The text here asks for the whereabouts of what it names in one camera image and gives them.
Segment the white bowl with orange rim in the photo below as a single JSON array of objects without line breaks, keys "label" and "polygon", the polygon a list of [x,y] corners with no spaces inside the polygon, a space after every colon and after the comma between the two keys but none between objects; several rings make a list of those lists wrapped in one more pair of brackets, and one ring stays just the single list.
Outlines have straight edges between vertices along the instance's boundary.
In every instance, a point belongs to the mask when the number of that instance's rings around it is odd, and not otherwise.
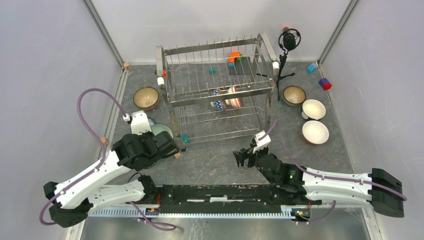
[{"label": "white bowl with orange rim", "polygon": [[321,145],[328,141],[330,133],[328,128],[320,121],[310,120],[303,124],[302,135],[312,145]]}]

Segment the white blue floral bowl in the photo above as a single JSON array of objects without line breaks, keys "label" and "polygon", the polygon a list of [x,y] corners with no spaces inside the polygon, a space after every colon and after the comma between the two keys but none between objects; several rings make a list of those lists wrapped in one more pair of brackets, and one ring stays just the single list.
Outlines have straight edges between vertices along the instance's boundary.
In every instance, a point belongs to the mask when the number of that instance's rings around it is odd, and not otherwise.
[{"label": "white blue floral bowl", "polygon": [[148,123],[151,127],[156,124],[156,121],[152,117],[148,116],[147,119],[148,119]]}]

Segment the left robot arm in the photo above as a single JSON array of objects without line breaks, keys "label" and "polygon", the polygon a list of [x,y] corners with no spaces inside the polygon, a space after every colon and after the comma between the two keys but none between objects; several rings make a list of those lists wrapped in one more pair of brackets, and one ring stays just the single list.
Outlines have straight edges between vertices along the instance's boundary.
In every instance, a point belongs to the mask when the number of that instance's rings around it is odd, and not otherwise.
[{"label": "left robot arm", "polygon": [[51,222],[43,219],[44,212],[40,213],[40,222],[68,228],[103,208],[129,202],[153,203],[158,189],[150,176],[142,175],[112,187],[105,187],[105,184],[131,170],[151,168],[157,161],[179,151],[166,131],[157,135],[151,132],[124,135],[101,159],[73,178],[62,183],[50,181],[43,186],[48,202],[42,210],[49,212]]}]

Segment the celadon green bowl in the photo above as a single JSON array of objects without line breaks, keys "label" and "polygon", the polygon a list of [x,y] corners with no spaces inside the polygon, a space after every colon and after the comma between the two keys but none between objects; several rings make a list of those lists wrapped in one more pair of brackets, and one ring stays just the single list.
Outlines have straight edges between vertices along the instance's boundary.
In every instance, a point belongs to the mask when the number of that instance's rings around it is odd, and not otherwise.
[{"label": "celadon green bowl", "polygon": [[162,132],[167,132],[172,138],[174,137],[173,131],[166,124],[156,123],[156,124],[152,125],[150,128],[151,128],[152,133],[155,136],[157,136],[158,134],[160,134]]}]

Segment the copper bowl with floral motif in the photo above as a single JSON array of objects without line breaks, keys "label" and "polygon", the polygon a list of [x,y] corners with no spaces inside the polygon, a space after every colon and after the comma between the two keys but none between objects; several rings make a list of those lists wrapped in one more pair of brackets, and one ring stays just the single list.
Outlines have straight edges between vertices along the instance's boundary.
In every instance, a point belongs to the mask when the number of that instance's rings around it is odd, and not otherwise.
[{"label": "copper bowl with floral motif", "polygon": [[143,111],[151,111],[160,101],[159,92],[153,87],[142,87],[133,95],[134,104]]}]

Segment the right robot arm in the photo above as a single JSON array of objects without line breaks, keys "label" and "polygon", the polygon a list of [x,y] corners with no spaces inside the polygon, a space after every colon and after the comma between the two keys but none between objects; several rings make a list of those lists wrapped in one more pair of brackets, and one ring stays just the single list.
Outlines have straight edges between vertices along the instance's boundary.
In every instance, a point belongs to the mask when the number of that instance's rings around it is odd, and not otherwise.
[{"label": "right robot arm", "polygon": [[242,148],[232,153],[238,167],[256,168],[265,179],[288,193],[295,204],[309,200],[370,205],[380,215],[403,218],[402,182],[381,168],[370,173],[324,172],[284,163],[266,147],[254,151]]}]

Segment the dark bowl with lattice band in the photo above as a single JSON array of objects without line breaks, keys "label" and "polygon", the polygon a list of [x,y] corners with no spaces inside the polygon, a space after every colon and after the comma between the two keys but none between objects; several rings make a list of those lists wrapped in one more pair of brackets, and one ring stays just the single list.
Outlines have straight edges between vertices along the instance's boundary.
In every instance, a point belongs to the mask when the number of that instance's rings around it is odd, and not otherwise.
[{"label": "dark bowl with lattice band", "polygon": [[300,106],[306,98],[307,95],[305,91],[299,86],[290,85],[283,90],[283,101],[289,106]]}]

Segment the blue rimmed small bowl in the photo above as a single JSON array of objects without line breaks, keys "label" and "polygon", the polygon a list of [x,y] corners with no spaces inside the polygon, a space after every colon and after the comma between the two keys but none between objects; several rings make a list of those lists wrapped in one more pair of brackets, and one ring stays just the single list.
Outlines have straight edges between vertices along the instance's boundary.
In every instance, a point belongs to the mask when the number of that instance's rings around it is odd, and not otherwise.
[{"label": "blue rimmed small bowl", "polygon": [[324,104],[316,99],[305,100],[300,108],[300,115],[306,121],[320,121],[326,116],[326,113],[327,109]]}]

